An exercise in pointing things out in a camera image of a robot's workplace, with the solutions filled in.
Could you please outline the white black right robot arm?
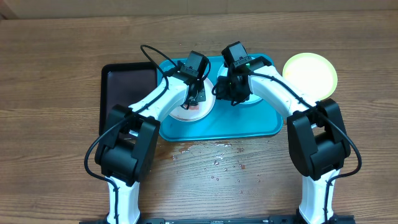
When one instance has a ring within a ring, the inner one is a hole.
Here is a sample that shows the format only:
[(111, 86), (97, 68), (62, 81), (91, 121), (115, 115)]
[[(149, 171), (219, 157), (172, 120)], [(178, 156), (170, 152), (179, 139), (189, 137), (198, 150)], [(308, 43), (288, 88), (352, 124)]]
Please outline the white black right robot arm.
[(214, 88), (220, 99), (239, 102), (256, 95), (287, 122), (290, 158), (302, 175), (302, 199), (296, 215), (270, 217), (271, 223), (354, 223), (354, 216), (337, 215), (332, 200), (335, 182), (351, 153), (351, 141), (338, 104), (316, 101), (284, 79), (274, 66), (241, 69), (222, 65)]

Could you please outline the green pink sponge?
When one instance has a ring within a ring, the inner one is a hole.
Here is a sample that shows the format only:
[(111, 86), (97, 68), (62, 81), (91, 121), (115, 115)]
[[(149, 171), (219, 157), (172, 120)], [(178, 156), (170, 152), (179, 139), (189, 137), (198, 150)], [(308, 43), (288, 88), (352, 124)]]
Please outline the green pink sponge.
[(199, 110), (200, 106), (199, 105), (190, 105), (188, 109), (192, 110), (192, 111), (195, 111), (195, 110)]

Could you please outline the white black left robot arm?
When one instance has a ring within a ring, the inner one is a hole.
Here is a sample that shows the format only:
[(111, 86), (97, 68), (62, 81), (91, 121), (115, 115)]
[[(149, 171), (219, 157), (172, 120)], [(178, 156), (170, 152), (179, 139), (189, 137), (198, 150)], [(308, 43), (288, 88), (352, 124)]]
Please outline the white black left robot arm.
[(101, 167), (98, 179), (109, 187), (104, 223), (139, 221), (139, 187), (152, 165), (160, 124), (175, 108), (204, 101), (203, 82), (202, 78), (164, 78), (142, 101), (111, 109), (103, 133), (89, 148)]

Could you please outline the light blue plastic plate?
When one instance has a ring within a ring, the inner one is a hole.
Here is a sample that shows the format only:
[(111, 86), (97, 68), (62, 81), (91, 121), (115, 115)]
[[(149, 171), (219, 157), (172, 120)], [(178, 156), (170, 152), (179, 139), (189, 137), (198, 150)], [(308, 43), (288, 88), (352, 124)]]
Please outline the light blue plastic plate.
[[(217, 77), (226, 77), (227, 76), (227, 72), (228, 72), (228, 69), (224, 65), (222, 65), (220, 67), (220, 69), (218, 70)], [(258, 103), (260, 101), (262, 101), (262, 98), (260, 98), (257, 95), (250, 94), (248, 99), (246, 99), (241, 104), (242, 105), (253, 105), (253, 104), (256, 104), (256, 103)]]

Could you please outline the yellow-green plastic plate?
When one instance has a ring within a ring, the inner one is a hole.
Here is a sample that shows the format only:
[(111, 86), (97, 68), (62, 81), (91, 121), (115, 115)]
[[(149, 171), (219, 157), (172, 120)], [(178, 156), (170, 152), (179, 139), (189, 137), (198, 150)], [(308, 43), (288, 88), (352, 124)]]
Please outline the yellow-green plastic plate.
[(299, 53), (285, 63), (282, 76), (316, 100), (329, 98), (336, 90), (338, 76), (329, 60), (315, 53)]

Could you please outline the white plastic plate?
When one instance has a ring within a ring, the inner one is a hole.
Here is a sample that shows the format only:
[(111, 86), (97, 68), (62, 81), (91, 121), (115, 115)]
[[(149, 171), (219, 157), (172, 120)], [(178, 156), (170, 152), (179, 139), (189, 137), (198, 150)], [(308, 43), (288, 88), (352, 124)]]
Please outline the white plastic plate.
[(198, 104), (200, 106), (199, 110), (185, 110), (179, 106), (170, 113), (170, 116), (179, 121), (193, 122), (198, 121), (204, 118), (207, 114), (209, 114), (214, 107), (216, 98), (211, 93), (213, 89), (213, 84), (208, 78), (204, 81), (204, 86), (206, 101)]

